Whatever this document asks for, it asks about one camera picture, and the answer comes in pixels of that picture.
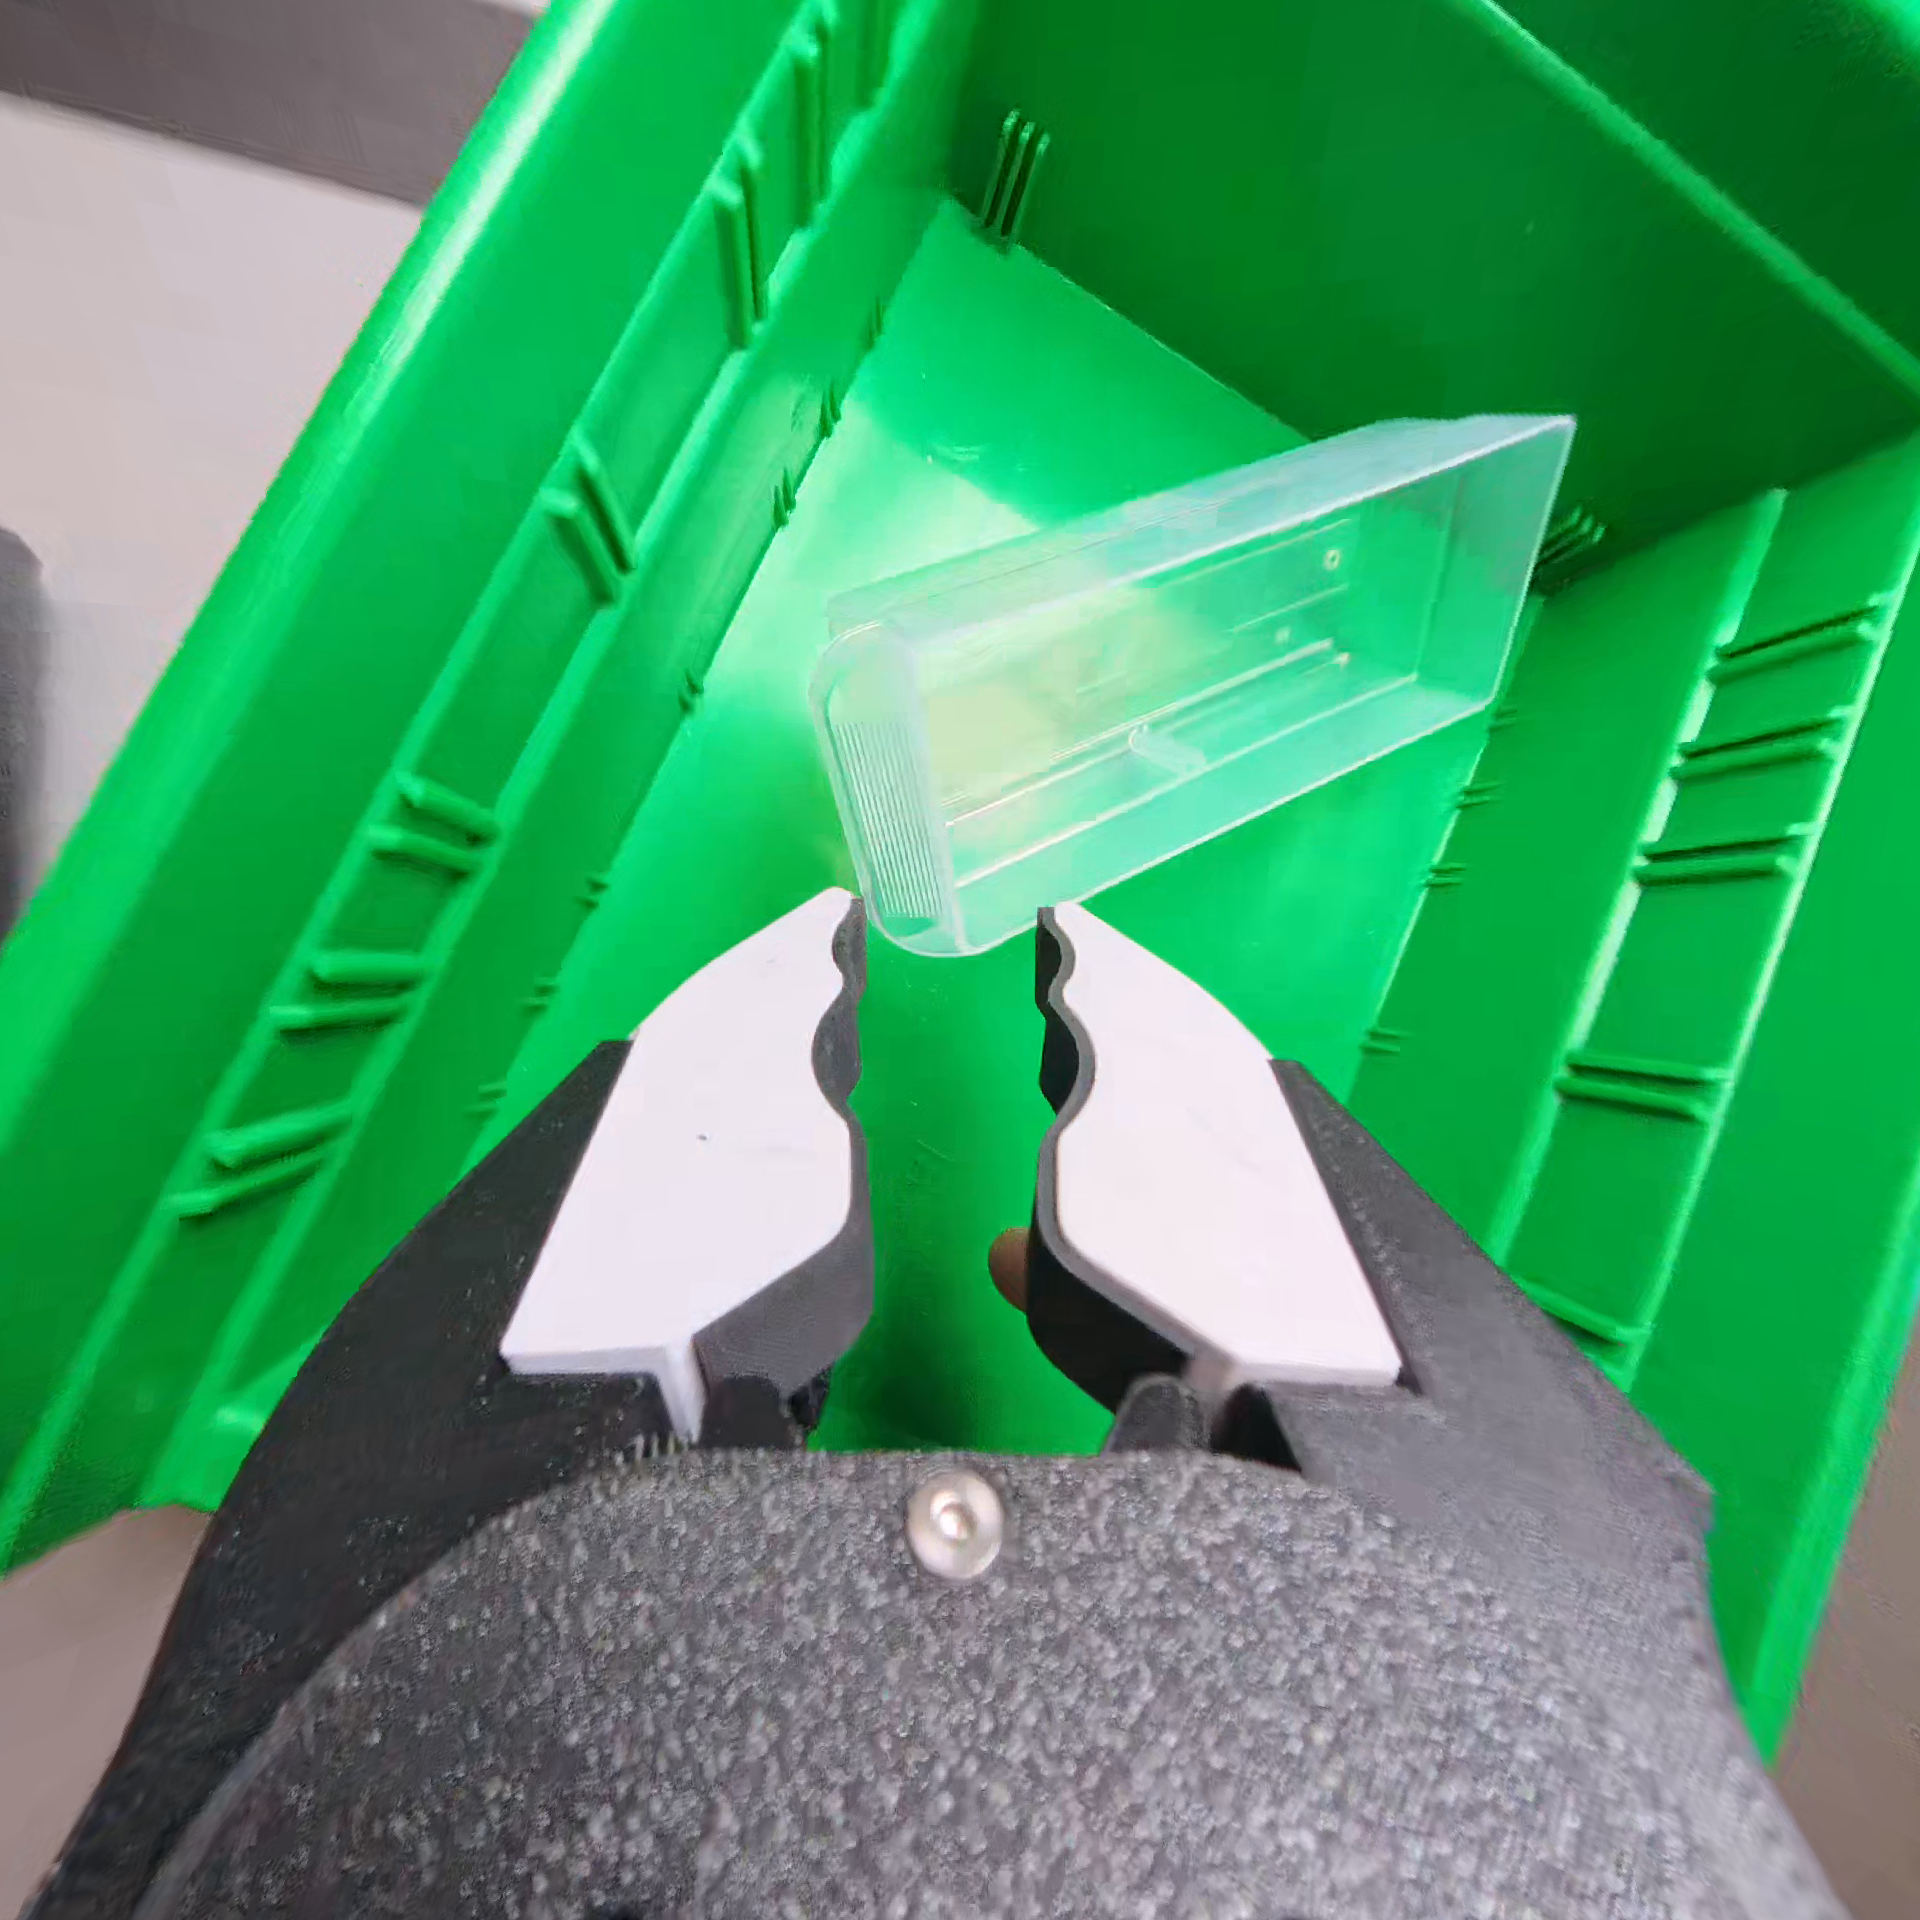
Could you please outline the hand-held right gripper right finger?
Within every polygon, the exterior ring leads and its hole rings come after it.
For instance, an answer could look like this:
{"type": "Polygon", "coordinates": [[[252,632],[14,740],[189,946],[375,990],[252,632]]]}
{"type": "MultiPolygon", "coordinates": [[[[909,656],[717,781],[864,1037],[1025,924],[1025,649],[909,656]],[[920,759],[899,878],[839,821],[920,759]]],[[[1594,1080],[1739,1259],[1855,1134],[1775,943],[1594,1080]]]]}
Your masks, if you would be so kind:
{"type": "Polygon", "coordinates": [[[1404,1349],[1256,1032],[1090,906],[1035,921],[1032,1341],[1116,1413],[1172,1379],[1393,1403],[1404,1349]]]}

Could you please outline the clear plastic drawer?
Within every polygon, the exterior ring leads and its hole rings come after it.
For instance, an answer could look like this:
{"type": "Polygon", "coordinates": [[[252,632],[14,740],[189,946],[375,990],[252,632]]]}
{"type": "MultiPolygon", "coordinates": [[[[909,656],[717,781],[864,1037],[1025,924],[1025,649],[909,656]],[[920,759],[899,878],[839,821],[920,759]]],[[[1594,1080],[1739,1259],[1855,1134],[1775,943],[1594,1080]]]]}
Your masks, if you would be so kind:
{"type": "Polygon", "coordinates": [[[836,595],[870,921],[971,955],[1490,707],[1574,435],[1388,418],[836,595]]]}

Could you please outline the green plastic storage bin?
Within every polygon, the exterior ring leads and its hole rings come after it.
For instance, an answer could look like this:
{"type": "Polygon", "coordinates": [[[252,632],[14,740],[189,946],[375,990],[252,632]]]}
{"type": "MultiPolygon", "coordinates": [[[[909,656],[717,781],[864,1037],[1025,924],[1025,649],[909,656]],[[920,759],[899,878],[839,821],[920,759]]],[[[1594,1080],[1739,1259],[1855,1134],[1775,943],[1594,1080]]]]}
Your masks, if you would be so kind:
{"type": "Polygon", "coordinates": [[[1918,4],[556,4],[4,943],[4,1568],[850,882],[824,602],[1480,411],[1493,707],[1093,906],[1711,1486],[1772,1757],[1918,1305],[1918,4]]]}

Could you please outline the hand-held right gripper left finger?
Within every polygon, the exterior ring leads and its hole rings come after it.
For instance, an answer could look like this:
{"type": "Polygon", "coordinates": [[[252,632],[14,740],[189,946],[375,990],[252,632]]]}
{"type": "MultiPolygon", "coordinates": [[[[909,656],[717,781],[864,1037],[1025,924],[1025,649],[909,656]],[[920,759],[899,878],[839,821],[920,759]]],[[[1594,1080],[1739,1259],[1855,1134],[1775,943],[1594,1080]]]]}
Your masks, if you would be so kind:
{"type": "Polygon", "coordinates": [[[831,884],[631,1030],[499,1335],[512,1374],[648,1374],[683,1442],[731,1382],[819,1415],[876,1310],[864,946],[863,900],[831,884]]]}

